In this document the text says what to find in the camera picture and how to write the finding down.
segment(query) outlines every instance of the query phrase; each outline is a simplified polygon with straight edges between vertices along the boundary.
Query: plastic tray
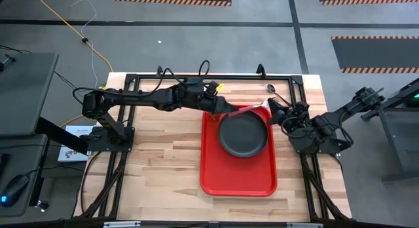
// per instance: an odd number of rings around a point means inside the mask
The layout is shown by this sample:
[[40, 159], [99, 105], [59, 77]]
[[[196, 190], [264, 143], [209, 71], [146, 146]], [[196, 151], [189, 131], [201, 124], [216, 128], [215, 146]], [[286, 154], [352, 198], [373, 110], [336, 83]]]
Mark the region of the plastic tray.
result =
[[[265, 122], [270, 118], [270, 112], [265, 107], [252, 111]], [[204, 113], [202, 117], [201, 188], [210, 195], [219, 196], [265, 197], [273, 194], [277, 179], [272, 127], [267, 126], [268, 143], [258, 155], [240, 158], [226, 152], [219, 143], [219, 120], [211, 119], [209, 113]]]

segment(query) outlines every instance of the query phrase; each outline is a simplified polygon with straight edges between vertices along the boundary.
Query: spoon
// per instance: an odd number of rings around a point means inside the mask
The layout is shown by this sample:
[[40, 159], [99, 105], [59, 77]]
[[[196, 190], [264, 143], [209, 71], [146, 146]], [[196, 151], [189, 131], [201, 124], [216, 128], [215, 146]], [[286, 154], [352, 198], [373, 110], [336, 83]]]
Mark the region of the spoon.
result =
[[288, 107], [291, 107], [292, 106], [287, 100], [285, 100], [278, 93], [275, 92], [275, 87], [273, 85], [268, 84], [267, 87], [268, 87], [268, 92], [269, 93], [273, 93], [273, 94], [277, 95], [277, 97], [279, 97], [284, 103], [286, 103], [288, 105]]

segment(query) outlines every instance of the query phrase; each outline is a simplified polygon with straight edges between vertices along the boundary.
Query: concrete floor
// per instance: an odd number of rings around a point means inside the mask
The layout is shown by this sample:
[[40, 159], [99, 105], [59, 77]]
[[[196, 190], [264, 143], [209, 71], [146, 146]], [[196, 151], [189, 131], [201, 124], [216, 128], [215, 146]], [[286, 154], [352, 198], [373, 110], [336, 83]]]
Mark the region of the concrete floor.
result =
[[[68, 20], [89, 20], [94, 15], [85, 2], [70, 8], [78, 0], [45, 1]], [[98, 12], [96, 20], [241, 23], [85, 28], [86, 36], [108, 57], [115, 71], [156, 71], [161, 65], [170, 66], [174, 71], [196, 72], [200, 62], [208, 59], [213, 72], [253, 73], [257, 64], [262, 63], [269, 73], [301, 73], [294, 29], [271, 24], [292, 22], [288, 0], [233, 0], [231, 7], [90, 1]], [[419, 3], [321, 6], [318, 0], [295, 0], [295, 6], [300, 23], [323, 27], [331, 27], [332, 23], [335, 27], [339, 24], [419, 24]], [[56, 17], [38, 0], [4, 0], [0, 4], [0, 19], [56, 20]], [[383, 95], [390, 97], [417, 78], [415, 74], [343, 74], [331, 36], [417, 35], [418, 32], [419, 29], [301, 28], [308, 71], [321, 75], [328, 108], [332, 111], [350, 101], [363, 86], [384, 87]], [[94, 85], [90, 50], [66, 26], [1, 24], [0, 44], [32, 52], [57, 52], [60, 59], [56, 71], [76, 86]], [[99, 83], [106, 82], [107, 65], [97, 57], [94, 65]], [[61, 124], [80, 112], [71, 89], [54, 77], [43, 116]], [[93, 122], [80, 120], [76, 124]], [[419, 226], [419, 180], [389, 185], [380, 181], [382, 176], [397, 172], [397, 168], [379, 120], [364, 123], [354, 117], [345, 122], [344, 127], [355, 140], [354, 146], [342, 153], [353, 217], [373, 223]], [[57, 154], [51, 150], [50, 163], [54, 163]], [[50, 202], [51, 209], [45, 213], [31, 209], [21, 218], [2, 219], [0, 223], [69, 218], [80, 181], [80, 176], [73, 176], [47, 181], [41, 196]]]

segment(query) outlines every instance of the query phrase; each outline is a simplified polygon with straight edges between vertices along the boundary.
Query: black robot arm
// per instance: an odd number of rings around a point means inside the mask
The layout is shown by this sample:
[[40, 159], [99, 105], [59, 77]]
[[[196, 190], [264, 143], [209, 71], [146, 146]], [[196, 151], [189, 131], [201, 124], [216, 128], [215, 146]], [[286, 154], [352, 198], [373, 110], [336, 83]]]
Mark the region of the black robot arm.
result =
[[[272, 118], [270, 124], [279, 124], [298, 153], [340, 153], [349, 148], [354, 141], [343, 129], [342, 123], [356, 113], [377, 108], [384, 100], [372, 88], [363, 87], [357, 91], [352, 101], [334, 112], [327, 112], [308, 118], [309, 105], [298, 102], [291, 109], [270, 100]], [[337, 138], [335, 131], [340, 129], [344, 140]]]
[[186, 107], [207, 111], [210, 113], [230, 113], [238, 108], [229, 104], [224, 97], [217, 95], [219, 84], [215, 81], [204, 83], [200, 77], [187, 78], [169, 88], [161, 88], [151, 92], [124, 91], [115, 89], [88, 89], [84, 95], [82, 114], [97, 120], [107, 130], [109, 141], [123, 142], [126, 139], [126, 129], [122, 123], [116, 122], [109, 109], [116, 105], [151, 106], [161, 111], [173, 111]]

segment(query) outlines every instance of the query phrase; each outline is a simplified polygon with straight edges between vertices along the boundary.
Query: butcher block tabletop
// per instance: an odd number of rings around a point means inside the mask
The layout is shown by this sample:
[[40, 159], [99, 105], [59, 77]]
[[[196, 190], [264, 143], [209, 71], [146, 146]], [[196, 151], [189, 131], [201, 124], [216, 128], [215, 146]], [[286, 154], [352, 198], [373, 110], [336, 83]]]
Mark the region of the butcher block tabletop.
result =
[[[107, 88], [123, 88], [126, 73], [110, 73]], [[319, 75], [303, 75], [310, 116], [327, 111]], [[151, 91], [158, 80], [143, 79], [140, 89]], [[219, 96], [232, 104], [259, 104], [274, 97], [266, 85], [291, 101], [286, 81], [217, 80], [225, 83]], [[161, 88], [176, 84], [163, 80]], [[118, 107], [109, 113], [117, 118]], [[269, 197], [218, 197], [200, 187], [202, 112], [176, 109], [168, 113], [136, 107], [135, 138], [128, 154], [120, 196], [118, 219], [177, 221], [310, 221], [300, 157], [278, 125], [273, 126], [278, 187]], [[84, 186], [87, 208], [103, 187], [110, 153], [93, 162]], [[342, 172], [329, 155], [318, 155], [323, 186], [343, 214], [351, 217]], [[313, 189], [316, 212], [319, 199]], [[107, 214], [113, 198], [110, 193]], [[80, 200], [75, 216], [81, 213]]]

